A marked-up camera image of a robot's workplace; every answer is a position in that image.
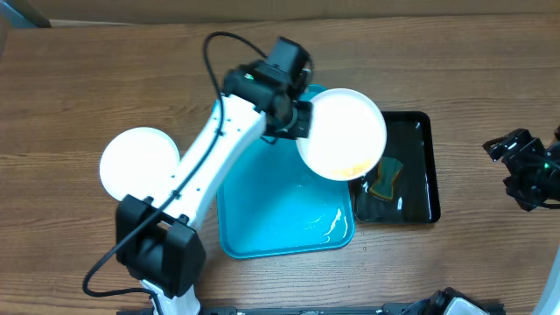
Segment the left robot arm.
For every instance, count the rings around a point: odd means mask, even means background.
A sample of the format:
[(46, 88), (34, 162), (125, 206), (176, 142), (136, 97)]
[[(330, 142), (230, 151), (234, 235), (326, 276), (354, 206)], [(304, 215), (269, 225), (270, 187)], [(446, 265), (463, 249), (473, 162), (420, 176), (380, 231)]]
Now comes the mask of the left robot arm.
[(264, 135), (268, 117), (237, 94), (221, 94), (179, 164), (147, 192), (128, 192), (119, 202), (116, 258), (140, 280), (151, 313), (200, 312), (193, 285), (206, 251), (197, 232), (235, 161)]

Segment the green and yellow sponge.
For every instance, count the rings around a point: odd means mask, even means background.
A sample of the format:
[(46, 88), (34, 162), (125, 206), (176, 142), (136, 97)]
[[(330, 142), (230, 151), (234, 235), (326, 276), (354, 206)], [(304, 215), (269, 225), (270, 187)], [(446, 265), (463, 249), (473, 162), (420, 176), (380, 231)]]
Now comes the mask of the green and yellow sponge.
[(376, 177), (368, 189), (369, 194), (381, 200), (391, 201), (402, 169), (403, 163), (398, 159), (382, 157), (376, 166)]

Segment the white plate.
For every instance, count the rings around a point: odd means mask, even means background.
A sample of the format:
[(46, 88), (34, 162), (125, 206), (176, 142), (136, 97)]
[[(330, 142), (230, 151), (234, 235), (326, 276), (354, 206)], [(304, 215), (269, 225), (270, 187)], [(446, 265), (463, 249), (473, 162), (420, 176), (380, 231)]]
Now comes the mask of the white plate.
[(384, 117), (364, 94), (333, 88), (311, 98), (309, 135), (297, 140), (304, 163), (319, 176), (357, 179), (378, 164), (388, 132)]
[(143, 199), (172, 175), (179, 149), (163, 131), (150, 127), (128, 129), (116, 136), (101, 154), (99, 175), (114, 199), (130, 194)]

